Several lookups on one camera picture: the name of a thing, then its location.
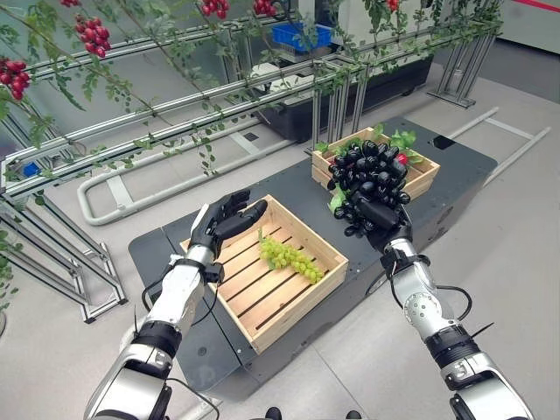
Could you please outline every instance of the wooden slat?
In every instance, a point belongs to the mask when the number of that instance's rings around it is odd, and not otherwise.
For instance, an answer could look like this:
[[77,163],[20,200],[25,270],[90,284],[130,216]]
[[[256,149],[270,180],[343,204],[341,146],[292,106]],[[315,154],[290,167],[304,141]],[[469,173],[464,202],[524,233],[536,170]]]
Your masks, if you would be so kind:
[[[300,245],[296,241],[290,240],[286,242],[290,244],[295,249],[299,249]],[[305,249],[301,250],[306,256],[314,259],[312,255],[309,254]],[[314,262],[317,267],[325,272],[327,268],[322,262],[315,261]],[[285,268],[285,269],[275,269],[272,271],[267,271],[265,275],[262,275],[257,280],[254,280],[249,286],[247,286],[244,290],[238,290],[237,294],[229,299],[227,303],[232,308],[235,314],[240,315],[241,313],[245,312],[248,308],[253,306],[256,302],[260,299],[267,296],[271,293],[276,287],[286,281],[288,278],[293,277],[296,275],[296,271],[292,268]]]
[[249,334],[256,334],[257,327],[266,319],[274,315],[278,310],[283,309],[293,298],[310,287],[311,285],[307,279],[301,274],[297,274],[290,281],[282,284],[274,293],[269,294],[265,299],[252,307],[239,320]]
[[[291,233],[287,229],[280,228],[276,232],[274,232],[271,237],[276,239],[277,241],[284,242],[291,237]],[[261,247],[257,241],[255,244],[248,248],[240,248],[240,251],[240,254],[236,255],[234,258],[224,264],[224,271],[226,273],[226,276],[224,278],[225,284],[233,280],[233,278],[240,276],[241,274],[245,276],[245,273],[242,272],[259,259],[259,255],[261,254]]]
[[[262,226],[262,235],[270,235],[270,233],[278,230],[280,226],[277,223],[267,223]],[[220,258],[218,261],[221,263],[227,262],[240,254],[244,249],[249,248],[259,241],[258,229],[254,232],[250,232],[243,237],[239,238],[236,242],[230,244],[227,248],[223,248],[220,253]]]

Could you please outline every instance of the black platform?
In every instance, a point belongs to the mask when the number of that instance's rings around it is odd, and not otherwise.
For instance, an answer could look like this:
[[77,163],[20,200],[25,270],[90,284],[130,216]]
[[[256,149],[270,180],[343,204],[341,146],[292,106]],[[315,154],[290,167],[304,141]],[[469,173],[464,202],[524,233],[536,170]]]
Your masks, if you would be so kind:
[[[407,206],[416,249],[422,250],[455,223],[497,164],[402,118],[386,121],[385,127],[388,133],[414,130],[414,149],[441,164],[431,189]],[[434,146],[434,139],[440,147],[450,145],[440,150]],[[222,399],[242,399],[255,391],[374,290],[375,281],[383,273],[379,254],[365,239],[342,234],[345,224],[330,214],[326,204],[331,195],[312,180],[310,159],[252,185],[251,190],[251,200],[266,194],[274,196],[350,263],[345,282],[260,355],[219,302],[213,316],[189,331],[178,351],[178,363],[194,388]],[[189,214],[130,243],[129,252],[144,284],[159,277],[171,253],[182,252],[179,243],[190,236],[195,215]],[[208,290],[204,303],[197,307],[196,319],[206,313],[213,297]]]

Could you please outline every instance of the robotic hand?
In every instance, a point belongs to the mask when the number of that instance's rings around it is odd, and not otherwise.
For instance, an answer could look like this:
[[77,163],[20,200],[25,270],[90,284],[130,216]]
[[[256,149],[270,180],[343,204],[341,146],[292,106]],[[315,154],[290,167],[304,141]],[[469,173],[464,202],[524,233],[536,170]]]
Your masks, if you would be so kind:
[[165,382],[204,294],[203,283],[216,283],[224,276],[221,264],[214,263],[221,245],[250,228],[267,208],[260,200],[241,213],[249,194],[249,190],[234,192],[201,208],[185,257],[171,256],[161,296],[95,390],[84,419],[164,418],[172,394]]
[[345,235],[365,235],[371,246],[382,253],[381,263],[396,302],[439,365],[445,384],[455,392],[450,400],[455,417],[532,420],[529,408],[506,376],[461,325],[462,317],[443,315],[444,302],[431,278],[430,260],[418,255],[412,246],[410,218],[403,207],[410,198],[401,195],[401,204],[387,206],[358,185],[349,191],[351,195],[334,215],[352,224]]

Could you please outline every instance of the plant stem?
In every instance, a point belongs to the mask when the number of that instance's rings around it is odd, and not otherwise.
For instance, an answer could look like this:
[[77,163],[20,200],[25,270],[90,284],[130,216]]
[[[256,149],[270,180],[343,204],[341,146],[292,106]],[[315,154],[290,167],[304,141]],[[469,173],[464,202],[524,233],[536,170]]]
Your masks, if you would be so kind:
[[[78,59],[76,59],[71,53],[64,51],[63,49],[61,49],[58,45],[56,45],[54,42],[52,42],[43,32],[39,31],[37,28],[35,28],[33,25],[28,24],[27,22],[25,22],[24,19],[22,19],[20,16],[12,13],[12,11],[7,8],[6,6],[4,6],[3,4],[0,4],[0,11],[3,11],[6,15],[8,15],[9,17],[17,20],[19,23],[23,24],[25,27],[27,27],[28,29],[30,29],[31,31],[37,33],[43,40],[44,42],[46,42],[48,45],[52,46],[53,48],[56,49],[56,51],[58,51],[61,55],[67,57],[69,60],[77,63],[80,67],[84,67],[87,71],[97,74],[98,76],[101,76],[103,79],[105,79],[106,81],[113,83],[115,85],[121,86],[122,88],[125,88],[128,90],[128,88],[126,86],[123,86],[123,84],[120,81],[115,80],[114,78],[112,78],[110,75],[105,74],[103,72],[100,72],[99,70],[92,68],[92,67],[88,67],[88,66],[84,66],[84,64],[81,63],[81,61],[79,61]],[[144,99],[142,99],[140,96],[138,96],[137,94],[135,94],[132,90],[129,91],[130,92],[130,96],[132,96],[133,98],[135,98],[137,101],[139,101],[140,103],[142,103],[146,108],[148,108],[151,113],[152,116],[157,116],[159,119],[161,119],[163,122],[169,124],[170,126],[173,125],[170,122],[168,122],[167,120],[165,120],[147,101],[145,101]]]

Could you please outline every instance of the black cable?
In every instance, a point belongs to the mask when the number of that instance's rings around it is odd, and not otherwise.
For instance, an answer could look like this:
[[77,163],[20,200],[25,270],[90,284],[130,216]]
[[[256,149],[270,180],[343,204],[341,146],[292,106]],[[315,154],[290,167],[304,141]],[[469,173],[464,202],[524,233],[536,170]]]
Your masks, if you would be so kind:
[[483,333],[484,331],[486,331],[488,328],[490,328],[491,326],[494,325],[494,322],[491,322],[488,325],[483,326],[482,328],[480,328],[476,333],[474,333],[471,338],[473,339],[474,337],[476,337],[477,335],[479,335],[480,333]]
[[198,398],[200,398],[202,401],[204,401],[206,404],[208,404],[210,407],[212,407],[212,409],[216,412],[216,418],[215,420],[220,420],[220,411],[218,410],[218,407],[216,407],[208,398],[206,398],[205,396],[199,394],[197,391],[195,391],[194,389],[192,389],[191,387],[189,387],[189,385],[186,382],[181,381],[180,379],[177,378],[167,378],[167,381],[175,381],[180,383],[181,385],[183,385],[185,388],[187,388],[189,391],[191,391],[193,394],[195,394]]
[[145,310],[147,312],[150,311],[150,306],[148,305],[148,301],[146,300],[146,295],[148,294],[148,291],[150,291],[151,289],[153,289],[154,287],[156,287],[158,284],[160,284],[161,282],[164,281],[165,276],[167,275],[167,273],[169,273],[172,270],[173,266],[170,264],[167,264],[164,268],[164,270],[162,271],[161,275],[159,276],[159,279],[156,280],[155,282],[147,285],[144,290],[142,290],[142,304],[143,307],[145,308]]
[[204,316],[199,319],[198,321],[195,321],[191,324],[191,327],[196,326],[199,322],[202,322],[204,320],[204,318],[206,318],[208,315],[210,315],[210,312],[212,312],[212,309],[214,308],[214,306],[216,305],[216,300],[218,300],[218,285],[216,284],[216,292],[213,295],[213,301],[212,304],[210,305],[210,309],[208,309],[208,312],[204,314]]
[[438,285],[436,286],[437,289],[441,289],[443,291],[458,291],[459,293],[463,293],[463,295],[466,298],[466,308],[465,311],[463,313],[461,313],[460,316],[457,317],[457,319],[459,321],[462,321],[463,319],[466,318],[466,316],[469,314],[469,312],[471,311],[471,309],[473,308],[473,299],[471,298],[471,295],[468,294],[468,292],[465,289],[462,289],[458,286],[444,286],[444,285]]

